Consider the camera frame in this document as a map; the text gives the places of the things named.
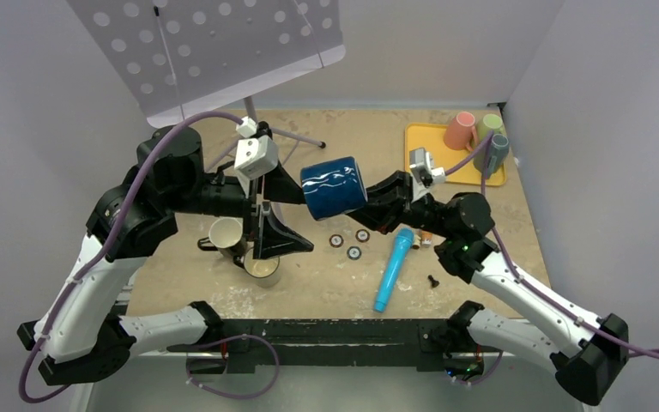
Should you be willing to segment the black ceramic mug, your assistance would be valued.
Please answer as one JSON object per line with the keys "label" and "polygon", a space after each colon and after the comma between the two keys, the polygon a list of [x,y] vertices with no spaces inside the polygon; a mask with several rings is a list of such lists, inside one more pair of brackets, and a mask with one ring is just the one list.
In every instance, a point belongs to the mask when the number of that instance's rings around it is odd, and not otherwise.
{"label": "black ceramic mug", "polygon": [[248,251],[243,222],[238,218],[221,217],[209,228],[209,234],[196,243],[201,251],[217,251],[227,258],[241,258]]}

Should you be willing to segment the cream ceramic mug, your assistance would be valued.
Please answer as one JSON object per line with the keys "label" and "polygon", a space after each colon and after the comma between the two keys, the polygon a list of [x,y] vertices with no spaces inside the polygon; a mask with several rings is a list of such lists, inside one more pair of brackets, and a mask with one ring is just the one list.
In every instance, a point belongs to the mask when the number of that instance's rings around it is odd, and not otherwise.
{"label": "cream ceramic mug", "polygon": [[281,259],[271,257],[259,259],[253,257],[253,249],[249,249],[244,255],[244,270],[251,279],[261,288],[272,288],[281,279],[279,267]]}

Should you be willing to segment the dark blue ceramic mug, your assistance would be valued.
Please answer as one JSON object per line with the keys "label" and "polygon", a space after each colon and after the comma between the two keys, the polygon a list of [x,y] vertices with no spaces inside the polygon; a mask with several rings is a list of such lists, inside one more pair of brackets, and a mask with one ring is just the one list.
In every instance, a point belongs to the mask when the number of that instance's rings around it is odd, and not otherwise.
{"label": "dark blue ceramic mug", "polygon": [[352,156],[300,170],[305,204],[315,221],[363,208],[368,202],[357,160]]}

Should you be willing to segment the pink ceramic mug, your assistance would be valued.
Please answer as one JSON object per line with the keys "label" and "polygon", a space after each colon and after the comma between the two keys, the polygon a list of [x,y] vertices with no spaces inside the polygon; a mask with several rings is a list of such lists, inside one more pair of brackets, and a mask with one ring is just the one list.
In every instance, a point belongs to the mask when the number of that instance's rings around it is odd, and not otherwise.
{"label": "pink ceramic mug", "polygon": [[475,115],[467,111],[456,114],[446,127],[443,141],[452,150],[473,150],[478,142]]}

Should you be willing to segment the grey ceramic mug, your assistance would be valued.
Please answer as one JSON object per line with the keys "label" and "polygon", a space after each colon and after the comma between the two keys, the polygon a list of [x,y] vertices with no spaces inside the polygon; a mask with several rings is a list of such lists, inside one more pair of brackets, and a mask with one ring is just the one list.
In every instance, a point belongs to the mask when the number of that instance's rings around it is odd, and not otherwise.
{"label": "grey ceramic mug", "polygon": [[503,133],[489,132],[481,140],[481,149],[473,159],[473,165],[483,177],[488,179],[496,173],[510,151],[510,141]]}

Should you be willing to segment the light green ceramic mug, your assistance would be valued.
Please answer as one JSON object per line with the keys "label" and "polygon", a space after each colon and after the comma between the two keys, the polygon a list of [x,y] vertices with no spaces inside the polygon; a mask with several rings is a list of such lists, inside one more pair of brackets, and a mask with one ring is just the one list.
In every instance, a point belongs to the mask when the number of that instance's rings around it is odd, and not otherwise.
{"label": "light green ceramic mug", "polygon": [[503,119],[498,114],[488,113],[481,117],[476,125],[476,141],[483,141],[489,133],[506,135]]}

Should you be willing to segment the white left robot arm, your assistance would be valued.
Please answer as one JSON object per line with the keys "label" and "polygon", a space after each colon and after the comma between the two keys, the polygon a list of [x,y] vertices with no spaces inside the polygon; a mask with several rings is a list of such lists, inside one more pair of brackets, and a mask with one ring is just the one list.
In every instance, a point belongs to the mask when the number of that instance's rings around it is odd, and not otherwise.
{"label": "white left robot arm", "polygon": [[209,351],[223,323],[204,301],[175,312],[129,318],[112,308],[133,275],[178,231],[179,213],[227,218],[257,260],[312,251],[312,242],[276,217],[273,203],[303,203],[262,122],[239,127],[236,171],[203,170],[202,140],[188,126],[157,130],[137,150],[121,185],[107,191],[87,222],[78,259],[58,297],[17,334],[49,386],[95,383],[128,360],[167,348]]}

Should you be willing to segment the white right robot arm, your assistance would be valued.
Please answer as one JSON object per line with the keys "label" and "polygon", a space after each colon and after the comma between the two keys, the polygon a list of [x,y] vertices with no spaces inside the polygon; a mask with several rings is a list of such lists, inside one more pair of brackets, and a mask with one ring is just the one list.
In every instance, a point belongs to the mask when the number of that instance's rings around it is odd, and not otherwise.
{"label": "white right robot arm", "polygon": [[382,234],[405,225],[438,235],[443,241],[434,251],[449,275],[496,296],[527,320],[503,320],[478,308],[448,325],[454,347],[477,342],[523,357],[550,370],[563,390],[591,406],[602,403],[627,364],[627,322],[582,308],[518,267],[502,241],[488,237],[495,222],[483,194],[458,192],[440,202],[411,174],[396,172],[366,189],[347,215]]}

